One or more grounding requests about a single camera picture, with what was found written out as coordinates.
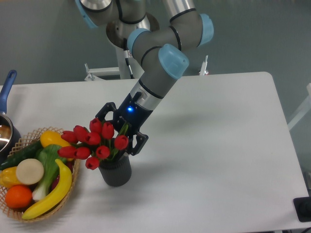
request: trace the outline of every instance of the red tulip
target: red tulip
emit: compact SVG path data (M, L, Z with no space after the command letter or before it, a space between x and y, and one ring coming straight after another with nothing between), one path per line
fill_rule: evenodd
M89 157L89 158L86 160L86 167L87 167L88 169L95 170L96 168L99 167L99 159L96 158L96 157Z
M106 159L110 155L110 150L106 146L100 146L96 149L96 155L100 159Z
M73 132L74 134L76 135L77 139L80 141L80 142L85 142L86 140L86 135L87 135L87 131L85 128L83 128L82 126L80 125L76 125L74 128L73 128Z
M75 158L74 153L76 152L76 150L77 150L76 147L68 146L62 147L57 151L57 153L60 157L74 159Z
M98 145L101 142L101 136L98 133L90 132L86 135L85 142L89 145Z
M119 135L115 139L115 148L123 150L128 145L128 138L125 135Z
M87 159L91 154L91 151L87 147L79 147L77 150L74 152L74 157L76 159Z
M110 140L114 134L115 134L115 129L113 128L113 125L110 122L106 121L102 129L103 138Z
M78 143L76 134L73 131L68 131L68 130L63 131L61 138L69 143Z
M102 123L100 122L100 120L98 120L98 118L94 118L89 123L89 129L91 130L91 132L96 132L96 133L101 134Z

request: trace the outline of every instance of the artificial vegetable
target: artificial vegetable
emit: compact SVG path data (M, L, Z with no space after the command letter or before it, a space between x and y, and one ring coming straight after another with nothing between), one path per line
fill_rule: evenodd
M8 158L1 164L0 170L17 166L21 161L25 159L34 158L37 150L39 150L40 148L42 148L42 145L39 140L27 145L21 150L15 152L13 155L8 156Z
M36 157L44 167L44 175L33 191L33 199L35 201L39 201L47 196L51 184L58 175L59 169L58 165L55 163L55 159L60 159L63 163L66 162L66 158L58 156L57 151L60 148L61 146L59 145L49 145Z
M44 174L44 167L36 159L25 159L19 163L16 169L17 179L25 184L31 185L39 182Z
M0 185L6 188L11 188L15 185L21 184L16 177L16 168L17 166L9 167L0 173Z
M70 143L62 139L58 132L47 130L40 136L41 145L45 148L48 145L59 145L61 147L68 147Z

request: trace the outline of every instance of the gray robot arm segment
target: gray robot arm segment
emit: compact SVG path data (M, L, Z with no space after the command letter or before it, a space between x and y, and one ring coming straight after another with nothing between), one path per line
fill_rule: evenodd
M145 0L81 0L87 15L97 26L120 19L124 23L139 23L146 15Z

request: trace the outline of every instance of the yellow bell pepper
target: yellow bell pepper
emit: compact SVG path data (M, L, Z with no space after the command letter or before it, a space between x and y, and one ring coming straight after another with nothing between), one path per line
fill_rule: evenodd
M40 136L41 145L45 148L48 145L54 144L61 147L68 147L70 143L61 138L61 135L58 132L47 130L42 133Z
M0 184L6 188L22 184L16 177L17 166L7 168L0 173Z
M69 192L72 183L72 174L70 169L63 164L60 159L55 159L59 166L59 182L44 199L30 206L22 215L22 219L32 219L49 211L57 205Z

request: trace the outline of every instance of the wicker basket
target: wicker basket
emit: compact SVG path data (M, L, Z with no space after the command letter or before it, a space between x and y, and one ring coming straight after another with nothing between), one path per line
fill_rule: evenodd
M21 138L19 140L19 142L17 142L15 144L15 147L12 148L9 156L11 156L15 151L18 151L18 150L24 148L25 146L39 140L41 134L47 130L55 131L58 133L63 132L63 129L58 129L58 128L54 128L54 127L34 130L32 133L28 133L26 136ZM66 194L66 196L61 200L61 202L58 205L56 205L51 211L47 212L46 214L43 214L41 216L38 216L38 217L30 219L30 220L22 219L21 216L23 215L23 212L18 212L18 211L12 210L6 205L4 199L5 199L5 195L6 195L6 192L8 189L6 187L1 186L1 185L0 185L0 209L2 209L2 211L8 217L13 218L15 220L18 220L20 222L37 222L37 221L47 219L48 217L53 215L56 211L58 211L60 208L62 208L64 206L65 202L68 200L70 194L72 193L73 187L76 183L79 167L80 167L80 160L78 159L78 160L75 160L75 162L74 162L73 173L72 173L72 185L70 187L69 192Z

